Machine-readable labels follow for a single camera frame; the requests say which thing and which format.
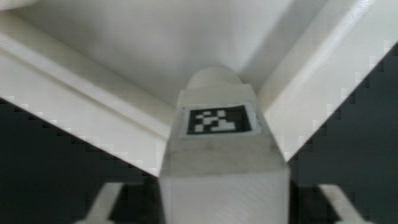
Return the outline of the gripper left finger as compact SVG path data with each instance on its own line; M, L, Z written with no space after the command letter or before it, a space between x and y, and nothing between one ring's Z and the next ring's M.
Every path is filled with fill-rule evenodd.
M107 183L86 217L73 224L160 224L157 186Z

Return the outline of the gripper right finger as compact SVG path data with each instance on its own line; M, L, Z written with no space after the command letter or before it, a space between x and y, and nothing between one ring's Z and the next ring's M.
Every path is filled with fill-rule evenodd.
M290 183L290 224L374 224L338 185Z

